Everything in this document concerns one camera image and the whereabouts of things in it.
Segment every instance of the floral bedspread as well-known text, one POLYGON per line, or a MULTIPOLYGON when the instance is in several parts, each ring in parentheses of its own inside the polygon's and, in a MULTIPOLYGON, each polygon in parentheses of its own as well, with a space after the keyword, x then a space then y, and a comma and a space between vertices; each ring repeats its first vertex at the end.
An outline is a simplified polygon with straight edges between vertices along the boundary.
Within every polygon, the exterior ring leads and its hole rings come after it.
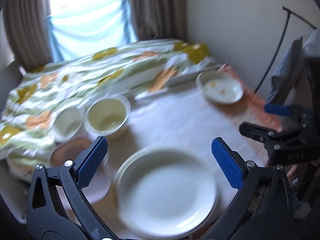
POLYGON ((217 64, 204 44, 154 40, 40 66, 9 94, 0 120, 0 159, 14 176, 30 181, 38 163, 49 165, 56 148, 51 125, 60 111, 89 107, 108 94, 157 91, 170 76, 217 64))

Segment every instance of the white bowl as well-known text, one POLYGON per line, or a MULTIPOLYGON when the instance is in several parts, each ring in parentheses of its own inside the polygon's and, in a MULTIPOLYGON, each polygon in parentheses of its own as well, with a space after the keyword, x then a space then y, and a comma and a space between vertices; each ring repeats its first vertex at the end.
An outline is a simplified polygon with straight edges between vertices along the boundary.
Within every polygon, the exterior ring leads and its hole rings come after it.
POLYGON ((147 147, 132 155, 116 175, 122 222, 149 239, 179 239, 210 218, 217 186, 210 169, 184 151, 147 147))
POLYGON ((196 78, 196 85, 207 99, 217 104, 234 104, 244 93, 239 81, 216 71, 202 72, 196 78))
POLYGON ((127 129, 130 109, 130 102, 124 96, 112 95, 104 98, 88 109, 84 117, 84 127, 93 138, 118 138, 127 129))
POLYGON ((69 107, 61 111, 52 125, 55 141, 66 142, 70 140, 80 129, 83 118, 83 108, 69 107))

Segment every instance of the blue fabric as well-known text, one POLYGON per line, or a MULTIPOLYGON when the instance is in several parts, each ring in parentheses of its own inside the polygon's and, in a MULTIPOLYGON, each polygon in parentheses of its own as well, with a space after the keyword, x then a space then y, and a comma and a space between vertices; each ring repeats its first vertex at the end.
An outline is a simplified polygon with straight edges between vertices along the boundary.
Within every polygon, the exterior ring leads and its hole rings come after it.
POLYGON ((55 62, 137 41, 128 0, 106 0, 47 17, 55 62))

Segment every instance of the wall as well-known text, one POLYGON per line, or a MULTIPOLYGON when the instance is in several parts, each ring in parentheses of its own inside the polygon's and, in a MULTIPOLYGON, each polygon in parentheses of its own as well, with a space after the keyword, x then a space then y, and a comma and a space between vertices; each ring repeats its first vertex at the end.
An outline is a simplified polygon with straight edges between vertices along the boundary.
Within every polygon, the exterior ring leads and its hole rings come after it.
MULTIPOLYGON (((188 39, 204 42, 214 57, 228 62, 256 88, 279 42, 286 19, 285 5, 320 27, 314 0, 188 0, 188 39)), ((308 26, 291 17, 284 43, 259 94, 267 98, 270 76, 290 43, 308 33, 308 26)))
POLYGON ((4 31, 3 11, 0 11, 0 72, 12 61, 13 54, 9 47, 4 31))
POLYGON ((16 88, 22 79, 20 65, 13 60, 13 53, 5 36, 3 14, 0 11, 0 113, 4 109, 8 93, 16 88))

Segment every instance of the food residue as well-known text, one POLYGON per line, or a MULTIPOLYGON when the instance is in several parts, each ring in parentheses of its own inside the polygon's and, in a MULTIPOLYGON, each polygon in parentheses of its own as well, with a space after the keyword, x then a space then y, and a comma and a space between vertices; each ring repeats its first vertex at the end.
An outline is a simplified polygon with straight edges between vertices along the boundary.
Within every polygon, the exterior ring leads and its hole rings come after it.
POLYGON ((210 86, 211 86, 212 88, 214 88, 216 85, 217 85, 217 83, 216 83, 215 81, 212 81, 212 82, 210 83, 210 86))

